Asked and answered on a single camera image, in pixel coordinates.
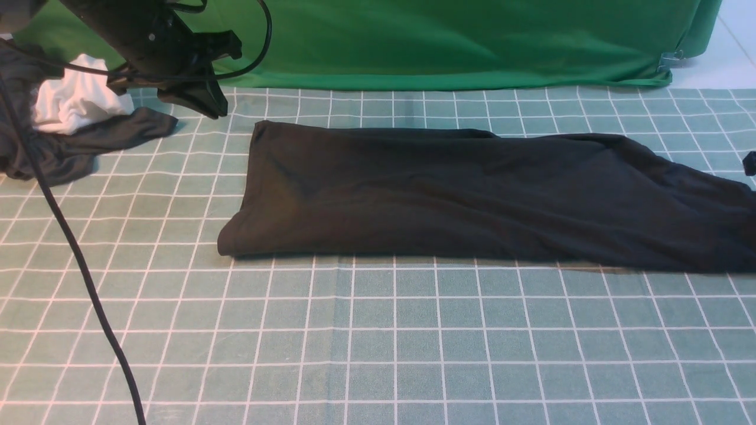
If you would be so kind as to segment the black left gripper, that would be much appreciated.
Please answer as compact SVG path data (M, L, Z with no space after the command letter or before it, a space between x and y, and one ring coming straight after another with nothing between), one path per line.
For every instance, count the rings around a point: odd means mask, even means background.
M233 31L193 33L162 1L62 1L106 41L142 79L109 77L116 94L154 88L165 104L185 107L211 119L229 113L218 81L189 81L215 60L242 57Z

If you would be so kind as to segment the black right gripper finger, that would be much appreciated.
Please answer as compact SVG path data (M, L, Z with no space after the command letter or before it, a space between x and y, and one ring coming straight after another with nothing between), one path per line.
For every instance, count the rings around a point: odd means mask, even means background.
M743 170L746 176L756 176L756 151L750 151L743 158Z

